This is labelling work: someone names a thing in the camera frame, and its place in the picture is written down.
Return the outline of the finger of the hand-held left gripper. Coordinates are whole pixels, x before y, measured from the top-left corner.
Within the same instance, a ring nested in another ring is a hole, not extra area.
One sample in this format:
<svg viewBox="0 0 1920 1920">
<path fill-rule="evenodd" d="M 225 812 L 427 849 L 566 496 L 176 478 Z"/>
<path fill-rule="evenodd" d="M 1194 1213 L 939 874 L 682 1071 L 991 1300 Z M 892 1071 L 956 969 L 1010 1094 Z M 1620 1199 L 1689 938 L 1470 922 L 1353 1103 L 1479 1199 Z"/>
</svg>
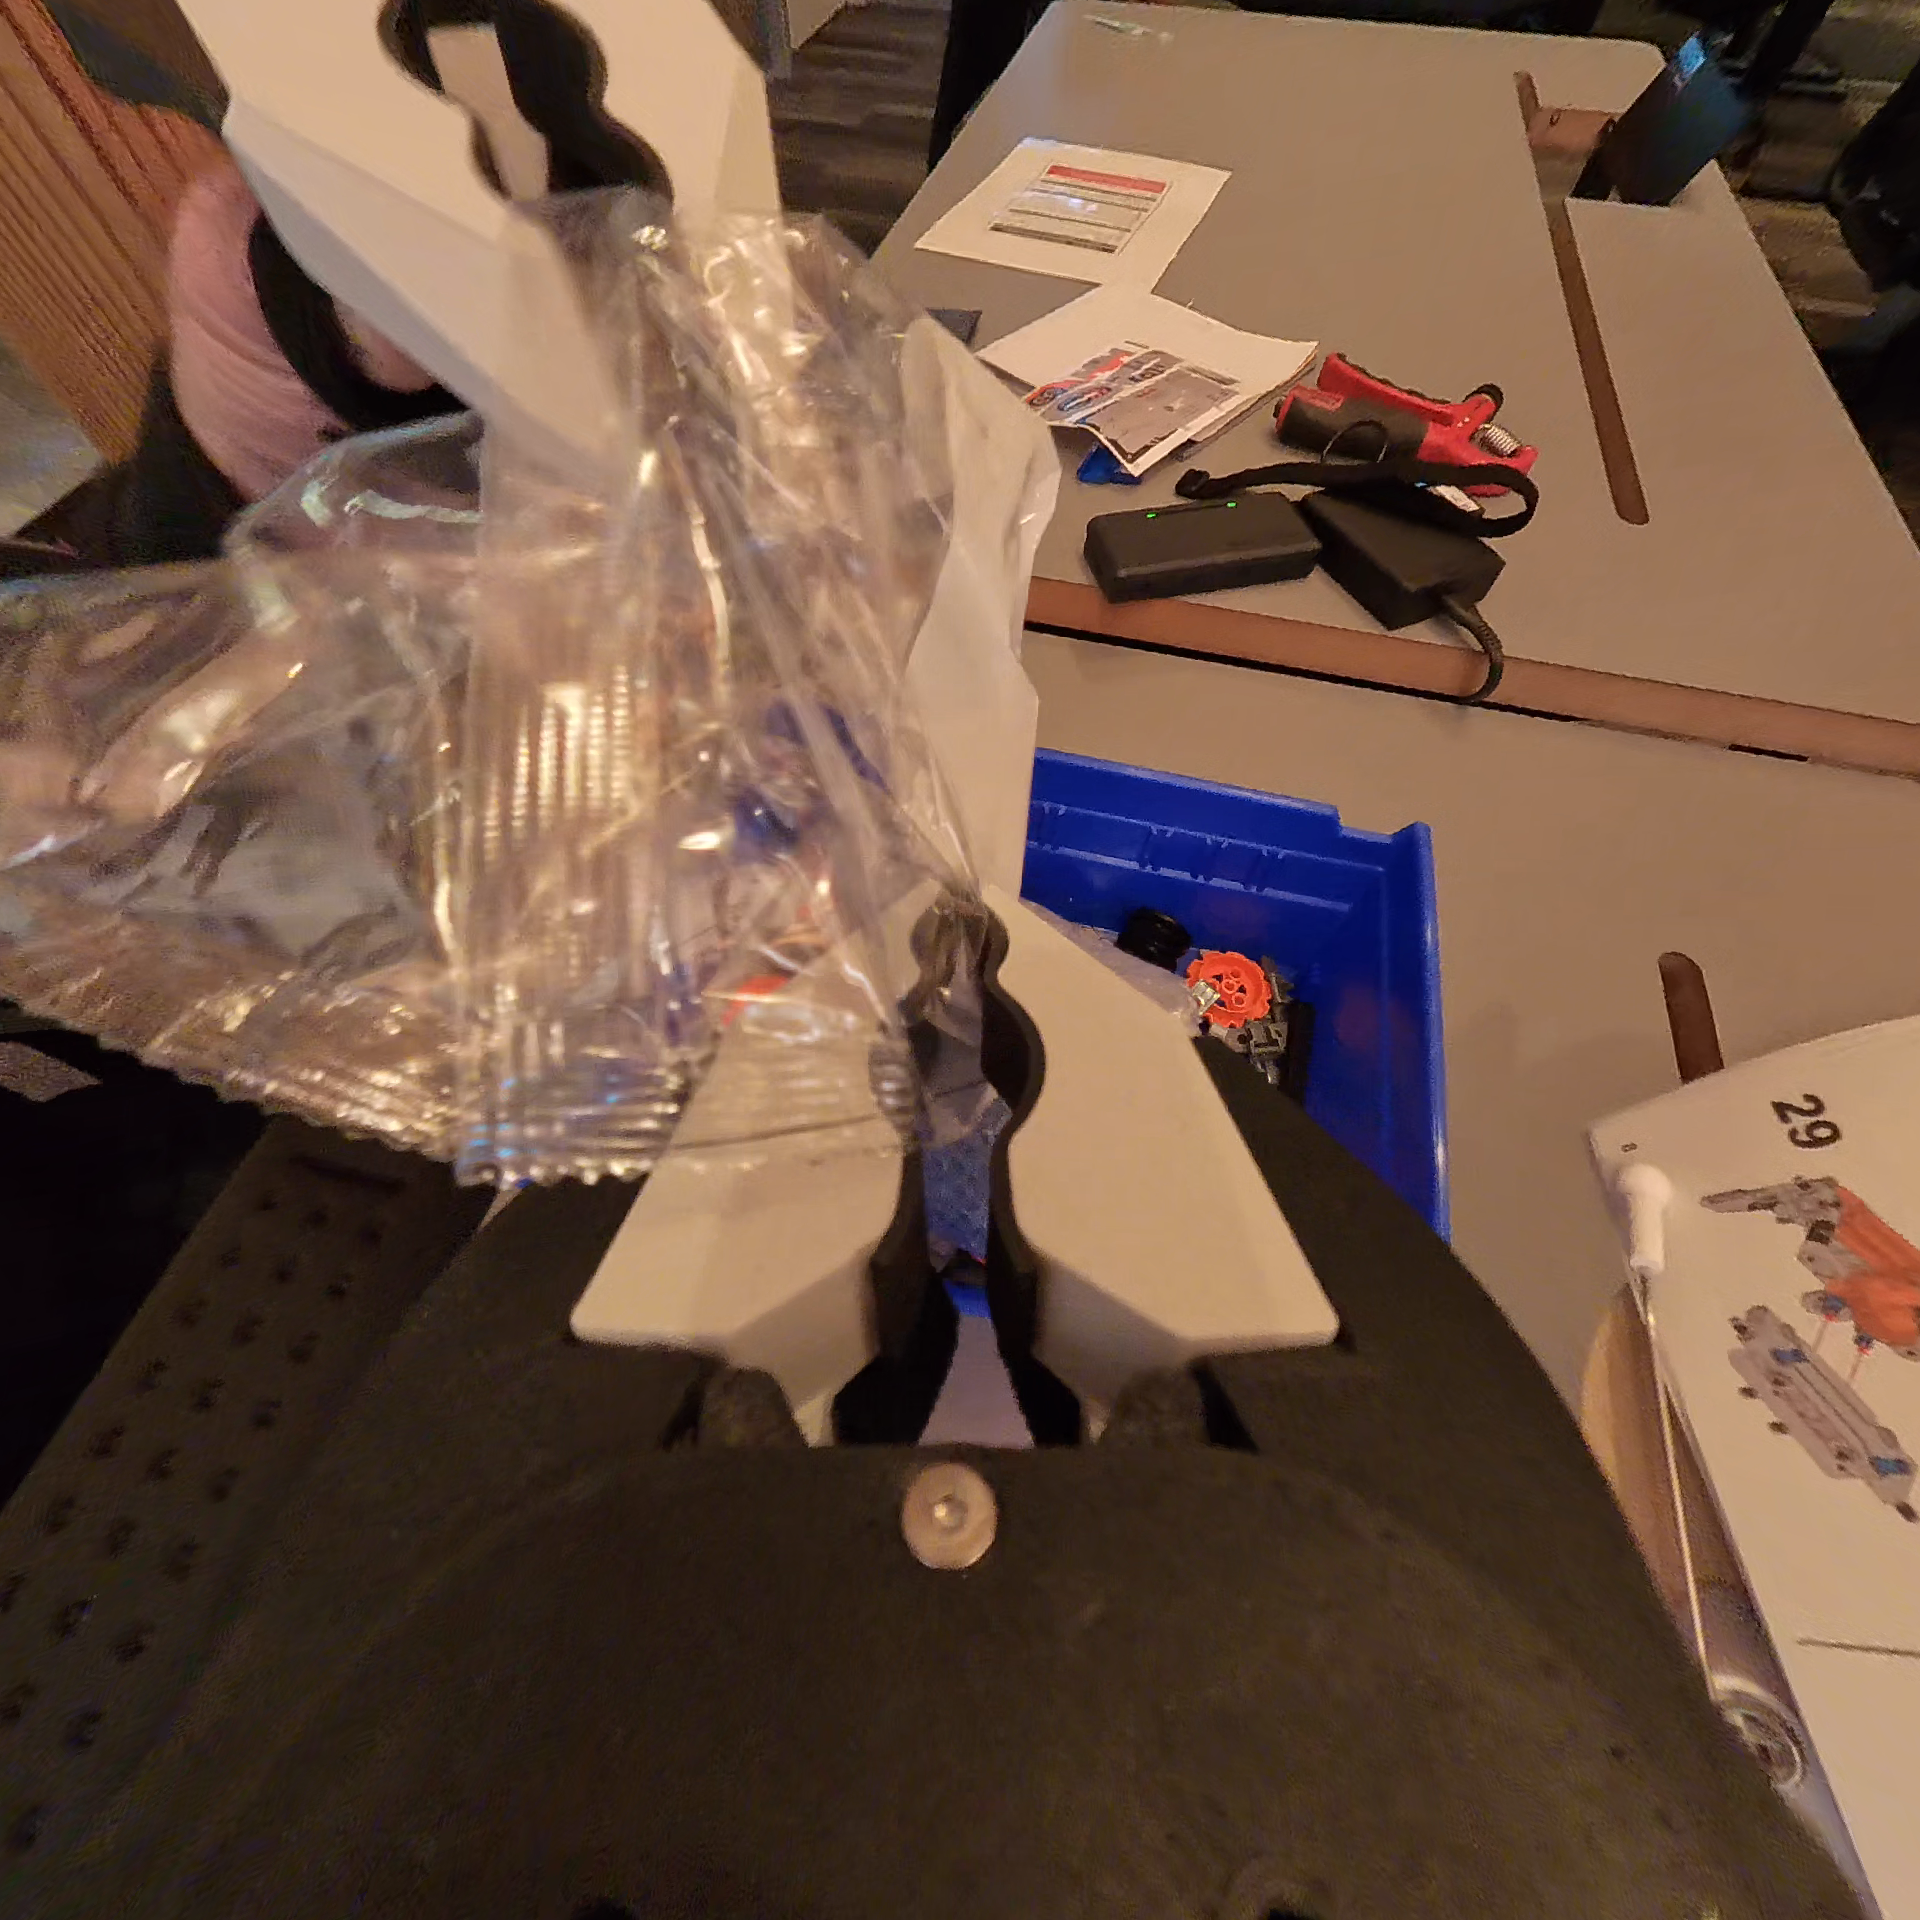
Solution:
<svg viewBox="0 0 1920 1920">
<path fill-rule="evenodd" d="M 612 445 L 615 389 L 544 218 L 502 199 L 465 108 L 378 1 L 182 1 L 227 87 L 225 142 L 303 270 L 551 464 Z"/>
<path fill-rule="evenodd" d="M 779 213 L 769 66 L 784 6 L 762 1 L 595 1 L 615 122 L 660 162 L 683 216 Z"/>
</svg>

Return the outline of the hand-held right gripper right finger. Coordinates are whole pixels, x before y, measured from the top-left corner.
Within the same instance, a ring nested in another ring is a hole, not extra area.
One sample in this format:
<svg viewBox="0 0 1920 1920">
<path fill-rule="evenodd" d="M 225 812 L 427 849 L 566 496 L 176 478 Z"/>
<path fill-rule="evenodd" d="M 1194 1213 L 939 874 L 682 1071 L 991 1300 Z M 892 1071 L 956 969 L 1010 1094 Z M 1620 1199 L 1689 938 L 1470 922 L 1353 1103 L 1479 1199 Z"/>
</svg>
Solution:
<svg viewBox="0 0 1920 1920">
<path fill-rule="evenodd" d="M 993 1144 L 988 1300 L 1039 1446 L 1080 1445 L 1142 1376 L 1326 1348 L 1338 1310 L 1194 1028 L 1187 990 L 1116 969 L 984 892 L 980 1063 Z"/>
</svg>

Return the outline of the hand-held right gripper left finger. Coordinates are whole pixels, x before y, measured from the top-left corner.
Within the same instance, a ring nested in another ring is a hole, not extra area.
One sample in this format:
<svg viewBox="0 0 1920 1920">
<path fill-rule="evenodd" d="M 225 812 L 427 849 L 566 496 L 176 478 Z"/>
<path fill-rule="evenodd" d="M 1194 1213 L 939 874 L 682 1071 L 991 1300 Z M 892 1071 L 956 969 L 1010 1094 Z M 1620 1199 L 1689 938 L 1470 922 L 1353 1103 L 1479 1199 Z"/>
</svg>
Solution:
<svg viewBox="0 0 1920 1920">
<path fill-rule="evenodd" d="M 959 1345 L 922 1071 L 939 1016 L 977 1012 L 980 933 L 980 901 L 899 901 L 878 952 L 832 944 L 743 980 L 571 1334 L 763 1373 L 844 1445 L 920 1441 Z"/>
</svg>

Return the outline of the blue plastic bin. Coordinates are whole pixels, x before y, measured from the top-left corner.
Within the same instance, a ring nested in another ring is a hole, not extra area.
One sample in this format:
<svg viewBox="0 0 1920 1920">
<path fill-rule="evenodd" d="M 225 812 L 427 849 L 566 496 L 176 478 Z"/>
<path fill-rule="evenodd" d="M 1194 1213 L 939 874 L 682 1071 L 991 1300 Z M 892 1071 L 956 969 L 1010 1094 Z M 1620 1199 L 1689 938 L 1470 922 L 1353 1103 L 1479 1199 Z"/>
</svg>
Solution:
<svg viewBox="0 0 1920 1920">
<path fill-rule="evenodd" d="M 1194 948 L 1276 961 L 1313 1012 L 1306 1112 L 1452 1237 L 1434 842 L 1332 807 L 1039 752 L 1025 901 L 1119 933 L 1154 910 Z"/>
</svg>

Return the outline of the clear plastic bag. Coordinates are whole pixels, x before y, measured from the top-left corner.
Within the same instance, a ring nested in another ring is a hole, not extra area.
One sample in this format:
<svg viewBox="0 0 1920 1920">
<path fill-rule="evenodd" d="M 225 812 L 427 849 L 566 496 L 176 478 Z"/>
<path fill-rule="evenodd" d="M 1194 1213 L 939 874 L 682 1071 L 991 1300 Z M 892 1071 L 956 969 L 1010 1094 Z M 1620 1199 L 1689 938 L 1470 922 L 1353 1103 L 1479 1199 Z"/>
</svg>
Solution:
<svg viewBox="0 0 1920 1920">
<path fill-rule="evenodd" d="M 961 1138 L 1051 434 L 818 218 L 519 228 L 588 450 L 410 424 L 6 590 L 6 1000 L 468 1184 Z"/>
</svg>

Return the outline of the person's left hand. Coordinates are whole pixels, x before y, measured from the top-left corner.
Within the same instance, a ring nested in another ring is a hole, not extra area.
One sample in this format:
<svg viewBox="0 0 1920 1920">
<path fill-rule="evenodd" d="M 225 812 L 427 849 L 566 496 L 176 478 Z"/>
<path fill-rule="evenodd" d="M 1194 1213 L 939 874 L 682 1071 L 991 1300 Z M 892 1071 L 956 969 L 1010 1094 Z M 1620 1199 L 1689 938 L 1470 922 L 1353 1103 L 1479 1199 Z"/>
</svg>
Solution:
<svg viewBox="0 0 1920 1920">
<path fill-rule="evenodd" d="M 228 158 L 216 159 L 178 201 L 168 262 L 171 394 L 188 437 L 247 504 L 330 444 L 350 438 L 322 437 L 321 404 L 260 317 L 249 271 L 256 216 L 267 218 L 246 174 Z"/>
</svg>

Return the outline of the heap of wheels and bricks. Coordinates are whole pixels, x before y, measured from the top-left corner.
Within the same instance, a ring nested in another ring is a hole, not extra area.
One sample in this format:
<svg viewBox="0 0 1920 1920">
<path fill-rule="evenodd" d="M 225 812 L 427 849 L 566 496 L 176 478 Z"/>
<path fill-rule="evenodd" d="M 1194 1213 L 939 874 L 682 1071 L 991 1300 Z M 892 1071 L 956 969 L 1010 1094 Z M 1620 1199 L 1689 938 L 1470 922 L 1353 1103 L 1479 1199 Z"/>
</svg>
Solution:
<svg viewBox="0 0 1920 1920">
<path fill-rule="evenodd" d="M 1272 1087 L 1306 1103 L 1318 1014 L 1278 961 L 1198 948 L 1187 922 L 1143 904 L 1122 919 L 1116 945 L 1183 982 L 1203 1040 L 1230 1048 Z"/>
</svg>

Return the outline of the wooden pillar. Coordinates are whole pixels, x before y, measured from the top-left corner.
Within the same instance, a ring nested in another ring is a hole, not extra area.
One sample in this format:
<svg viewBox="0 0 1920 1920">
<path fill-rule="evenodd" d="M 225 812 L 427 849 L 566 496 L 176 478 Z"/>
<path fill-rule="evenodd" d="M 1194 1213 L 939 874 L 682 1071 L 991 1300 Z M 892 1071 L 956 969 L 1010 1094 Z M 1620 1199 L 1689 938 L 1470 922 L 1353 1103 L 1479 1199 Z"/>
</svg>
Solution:
<svg viewBox="0 0 1920 1920">
<path fill-rule="evenodd" d="M 2 4 L 6 345 L 111 464 L 164 338 L 176 206 L 218 158 L 193 117 L 90 77 L 47 4 Z"/>
</svg>

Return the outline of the white paper sheet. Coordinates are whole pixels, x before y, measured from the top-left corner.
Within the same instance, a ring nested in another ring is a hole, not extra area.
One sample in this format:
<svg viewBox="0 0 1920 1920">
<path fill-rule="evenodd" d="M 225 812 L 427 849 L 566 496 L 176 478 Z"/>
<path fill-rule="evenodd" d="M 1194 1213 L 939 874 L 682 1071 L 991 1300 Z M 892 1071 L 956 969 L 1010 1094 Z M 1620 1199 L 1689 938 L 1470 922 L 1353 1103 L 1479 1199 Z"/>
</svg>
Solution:
<svg viewBox="0 0 1920 1920">
<path fill-rule="evenodd" d="M 1153 292 L 1230 178 L 1201 162 L 1026 137 L 923 230 L 918 248 Z"/>
</svg>

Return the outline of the folded printed leaflet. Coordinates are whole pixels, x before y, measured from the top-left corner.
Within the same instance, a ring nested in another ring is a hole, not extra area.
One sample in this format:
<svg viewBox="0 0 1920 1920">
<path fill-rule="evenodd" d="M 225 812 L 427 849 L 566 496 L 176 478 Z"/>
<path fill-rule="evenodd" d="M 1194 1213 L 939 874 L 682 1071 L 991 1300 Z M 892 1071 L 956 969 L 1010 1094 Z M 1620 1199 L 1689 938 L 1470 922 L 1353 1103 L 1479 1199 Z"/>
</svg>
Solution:
<svg viewBox="0 0 1920 1920">
<path fill-rule="evenodd" d="M 1211 441 L 1318 352 L 1119 284 L 977 348 L 1048 426 L 1092 441 L 1130 478 Z"/>
</svg>

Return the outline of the black power bank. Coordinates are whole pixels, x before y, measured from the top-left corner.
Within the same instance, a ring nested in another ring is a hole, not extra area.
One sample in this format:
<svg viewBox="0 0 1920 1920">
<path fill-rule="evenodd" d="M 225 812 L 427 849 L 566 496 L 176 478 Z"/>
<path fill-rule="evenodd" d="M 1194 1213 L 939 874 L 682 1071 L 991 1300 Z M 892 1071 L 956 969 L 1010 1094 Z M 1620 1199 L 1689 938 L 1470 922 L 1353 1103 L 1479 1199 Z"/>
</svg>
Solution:
<svg viewBox="0 0 1920 1920">
<path fill-rule="evenodd" d="M 1116 605 L 1290 584 L 1322 558 L 1307 517 L 1267 492 L 1100 513 L 1084 540 L 1088 573 Z"/>
</svg>

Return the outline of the black power adapter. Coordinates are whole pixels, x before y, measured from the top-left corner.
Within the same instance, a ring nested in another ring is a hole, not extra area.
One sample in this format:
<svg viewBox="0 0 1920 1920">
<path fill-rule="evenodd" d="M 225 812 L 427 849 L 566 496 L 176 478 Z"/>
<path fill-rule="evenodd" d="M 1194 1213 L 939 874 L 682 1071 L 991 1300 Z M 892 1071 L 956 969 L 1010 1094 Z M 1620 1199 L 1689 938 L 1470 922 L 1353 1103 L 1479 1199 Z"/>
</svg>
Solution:
<svg viewBox="0 0 1920 1920">
<path fill-rule="evenodd" d="M 1479 607 L 1497 586 L 1505 559 L 1470 534 L 1456 534 L 1332 492 L 1299 502 L 1320 541 L 1320 568 L 1388 632 L 1446 617 L 1452 605 Z"/>
</svg>

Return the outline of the red and black hand tool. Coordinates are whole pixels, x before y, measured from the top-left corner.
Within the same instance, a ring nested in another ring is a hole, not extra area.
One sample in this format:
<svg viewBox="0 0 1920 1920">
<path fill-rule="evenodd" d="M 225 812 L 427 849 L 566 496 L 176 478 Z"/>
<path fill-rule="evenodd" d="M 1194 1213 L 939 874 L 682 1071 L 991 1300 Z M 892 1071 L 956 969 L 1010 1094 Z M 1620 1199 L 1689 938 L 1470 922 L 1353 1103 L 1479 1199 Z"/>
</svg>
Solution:
<svg viewBox="0 0 1920 1920">
<path fill-rule="evenodd" d="M 1330 460 L 1422 460 L 1450 466 L 1507 466 L 1532 472 L 1538 447 L 1503 420 L 1505 393 L 1481 383 L 1447 399 L 1390 381 L 1326 352 L 1313 381 L 1292 385 L 1276 404 L 1273 424 L 1288 447 Z"/>
</svg>

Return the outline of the dark blue device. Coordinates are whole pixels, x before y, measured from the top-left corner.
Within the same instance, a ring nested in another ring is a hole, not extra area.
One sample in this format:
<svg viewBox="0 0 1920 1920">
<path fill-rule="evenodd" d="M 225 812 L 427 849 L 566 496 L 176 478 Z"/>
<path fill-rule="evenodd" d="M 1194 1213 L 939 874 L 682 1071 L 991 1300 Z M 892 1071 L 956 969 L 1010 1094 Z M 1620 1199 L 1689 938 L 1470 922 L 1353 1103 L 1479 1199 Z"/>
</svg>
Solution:
<svg viewBox="0 0 1920 1920">
<path fill-rule="evenodd" d="M 1671 206 L 1753 122 L 1753 102 L 1700 33 L 1609 118 L 1571 185 L 1572 201 Z"/>
</svg>

